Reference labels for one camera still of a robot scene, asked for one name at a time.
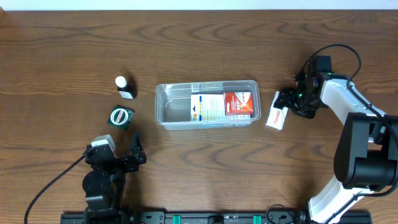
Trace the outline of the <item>red orange medicine box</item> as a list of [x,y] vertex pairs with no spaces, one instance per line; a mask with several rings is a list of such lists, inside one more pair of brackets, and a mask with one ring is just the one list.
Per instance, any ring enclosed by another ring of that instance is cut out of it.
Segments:
[[251,92],[224,92],[225,113],[232,115],[252,115],[254,112]]

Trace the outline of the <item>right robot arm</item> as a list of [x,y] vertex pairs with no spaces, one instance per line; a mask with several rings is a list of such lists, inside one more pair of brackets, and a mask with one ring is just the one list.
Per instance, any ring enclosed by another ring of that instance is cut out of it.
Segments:
[[334,175],[308,200],[297,223],[364,223],[347,211],[365,197],[383,197],[397,188],[397,117],[376,108],[346,75],[334,73],[329,56],[312,56],[294,77],[295,88],[279,91],[272,107],[282,120],[284,109],[312,119],[320,108],[331,109],[343,125]]

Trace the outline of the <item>clear plastic container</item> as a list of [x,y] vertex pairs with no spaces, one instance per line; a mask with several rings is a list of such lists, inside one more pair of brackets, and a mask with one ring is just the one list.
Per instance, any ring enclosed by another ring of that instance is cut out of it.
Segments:
[[[251,92],[254,113],[250,119],[191,121],[191,99],[195,94]],[[155,120],[166,130],[231,128],[250,126],[261,117],[259,88],[254,80],[160,84],[155,89]]]

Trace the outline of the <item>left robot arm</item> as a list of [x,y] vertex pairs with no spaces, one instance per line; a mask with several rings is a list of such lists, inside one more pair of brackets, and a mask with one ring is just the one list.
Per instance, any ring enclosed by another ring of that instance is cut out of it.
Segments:
[[126,174],[139,170],[147,161],[139,133],[134,133],[125,157],[115,157],[116,145],[110,135],[98,136],[83,153],[85,162],[93,169],[83,179],[88,207],[83,212],[83,223],[139,223],[137,215],[121,206]]

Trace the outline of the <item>dark bottle white cap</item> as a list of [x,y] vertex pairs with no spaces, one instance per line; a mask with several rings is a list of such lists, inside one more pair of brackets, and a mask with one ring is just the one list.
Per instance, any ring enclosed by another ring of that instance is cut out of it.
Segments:
[[117,86],[119,94],[123,98],[128,100],[133,100],[136,97],[135,90],[130,84],[128,84],[127,80],[124,77],[122,76],[116,77],[115,84]]

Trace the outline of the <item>white Panadol box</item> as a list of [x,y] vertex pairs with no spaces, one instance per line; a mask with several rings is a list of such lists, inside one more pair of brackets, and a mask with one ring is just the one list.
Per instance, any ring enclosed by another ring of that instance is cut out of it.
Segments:
[[279,131],[283,129],[285,119],[287,116],[288,108],[283,107],[282,109],[276,108],[274,103],[277,101],[279,97],[279,91],[276,91],[274,99],[272,101],[269,116],[266,122],[266,126],[270,126],[272,128],[278,129]]

